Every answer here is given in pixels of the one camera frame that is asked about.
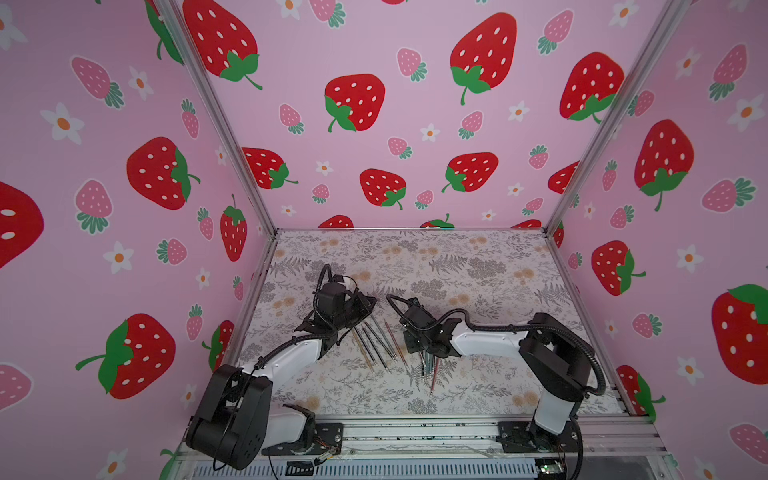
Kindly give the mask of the blue pencil with clear cap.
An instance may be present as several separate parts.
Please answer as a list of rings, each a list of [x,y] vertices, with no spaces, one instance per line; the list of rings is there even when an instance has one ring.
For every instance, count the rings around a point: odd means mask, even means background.
[[[374,317],[371,317],[370,323],[371,323],[370,330],[374,334],[374,336],[377,339],[377,341],[382,345],[382,347],[384,348],[384,350],[387,353],[387,355],[390,358],[394,358],[394,350],[390,346],[390,344],[387,341],[387,339],[385,338],[383,330],[381,329],[379,324],[376,322]]]

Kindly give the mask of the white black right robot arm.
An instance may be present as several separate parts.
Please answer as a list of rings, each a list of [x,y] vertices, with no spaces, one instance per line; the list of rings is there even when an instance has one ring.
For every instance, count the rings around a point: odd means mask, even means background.
[[[542,385],[533,419],[500,442],[521,449],[553,452],[579,437],[577,412],[589,396],[601,396],[607,380],[594,348],[552,315],[537,312],[525,324],[480,325],[469,313],[452,309],[434,317],[416,298],[388,296],[404,327],[410,353],[428,363],[475,355],[520,358]]]

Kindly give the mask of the red striped pencil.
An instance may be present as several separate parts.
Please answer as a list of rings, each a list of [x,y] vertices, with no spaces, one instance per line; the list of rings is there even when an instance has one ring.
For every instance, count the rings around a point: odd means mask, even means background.
[[[388,322],[386,322],[386,321],[384,322],[384,325],[385,325],[385,327],[386,327],[386,329],[387,329],[387,332],[388,332],[388,334],[389,334],[389,336],[390,336],[390,338],[391,338],[391,341],[392,341],[392,343],[393,343],[393,346],[394,346],[394,348],[395,348],[395,350],[396,350],[396,352],[397,352],[397,354],[398,354],[398,356],[399,356],[399,358],[400,358],[401,362],[403,363],[404,367],[405,367],[405,368],[406,368],[406,370],[407,370],[407,368],[408,368],[409,364],[408,364],[408,362],[407,362],[407,360],[406,360],[406,357],[405,357],[405,355],[404,355],[403,349],[401,348],[400,344],[398,343],[398,340],[397,340],[397,338],[396,338],[396,336],[395,336],[395,331],[394,331],[394,329],[393,329],[393,328],[392,328],[392,327],[389,325],[389,323],[388,323]]]

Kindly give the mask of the dark blue striped pencil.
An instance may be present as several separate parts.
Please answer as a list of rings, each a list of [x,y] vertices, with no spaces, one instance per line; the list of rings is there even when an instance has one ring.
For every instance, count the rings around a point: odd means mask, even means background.
[[[388,366],[387,366],[387,364],[385,362],[384,357],[381,355],[381,352],[379,351],[378,347],[376,346],[376,343],[374,342],[372,335],[369,333],[369,331],[368,331],[368,329],[367,329],[367,327],[365,325],[362,326],[362,331],[363,331],[363,334],[366,337],[368,343],[370,344],[371,348],[373,349],[375,357],[377,358],[379,363],[382,365],[382,367],[385,370],[388,370]]]

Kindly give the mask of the yellow pencil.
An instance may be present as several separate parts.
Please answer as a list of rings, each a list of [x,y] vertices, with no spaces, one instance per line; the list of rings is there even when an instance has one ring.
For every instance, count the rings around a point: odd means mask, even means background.
[[[352,334],[355,339],[356,344],[358,345],[359,351],[361,355],[363,356],[363,359],[368,366],[368,368],[373,371],[375,360],[372,358],[371,354],[369,353],[367,346],[363,342],[360,333],[358,332],[357,328],[352,329]]]

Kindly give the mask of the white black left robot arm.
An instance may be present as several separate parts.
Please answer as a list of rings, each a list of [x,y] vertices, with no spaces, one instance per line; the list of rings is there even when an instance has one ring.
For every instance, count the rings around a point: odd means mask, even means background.
[[[186,446],[237,470],[259,454],[317,450],[315,413],[295,404],[275,406],[273,391],[339,344],[339,330],[356,327],[376,303],[358,290],[322,294],[296,334],[252,367],[218,367],[188,424]]]

